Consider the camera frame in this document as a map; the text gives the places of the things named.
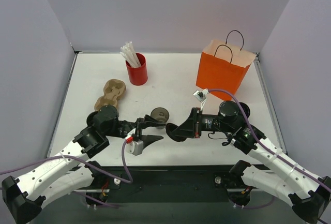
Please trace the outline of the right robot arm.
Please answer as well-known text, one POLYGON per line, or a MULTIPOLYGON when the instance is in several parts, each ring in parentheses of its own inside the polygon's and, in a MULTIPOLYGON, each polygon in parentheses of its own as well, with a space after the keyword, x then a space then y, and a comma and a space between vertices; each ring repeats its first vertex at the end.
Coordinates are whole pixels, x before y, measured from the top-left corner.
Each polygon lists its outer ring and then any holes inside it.
POLYGON ((218 114, 203 114, 192 108, 181 125, 166 125, 167 135, 176 142, 198 139, 202 132, 221 132, 230 145, 268 167, 268 174, 240 160, 230 170, 232 185, 243 184, 263 190, 287 203, 307 223, 317 223, 330 203, 330 177, 318 176, 300 166, 277 147, 263 132, 247 123, 246 104, 224 101, 218 114))

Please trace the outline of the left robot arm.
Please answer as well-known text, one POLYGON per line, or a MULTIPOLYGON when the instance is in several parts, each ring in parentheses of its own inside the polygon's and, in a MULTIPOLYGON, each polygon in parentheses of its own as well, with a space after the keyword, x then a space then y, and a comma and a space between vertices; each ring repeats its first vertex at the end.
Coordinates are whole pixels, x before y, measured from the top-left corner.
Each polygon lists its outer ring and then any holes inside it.
POLYGON ((109 146, 109 138, 124 140, 121 157, 125 153, 140 155, 143 150, 162 136, 143 135, 148 127, 164 127, 149 115, 135 122, 119 120, 119 113, 112 105, 103 106, 87 117, 87 126, 55 156, 36 163, 36 168, 18 177, 9 176, 2 181, 2 197, 16 223, 28 223, 43 208, 56 199, 76 189, 92 186, 100 188, 105 175, 119 182, 131 184, 127 179, 110 174, 92 158, 109 146))

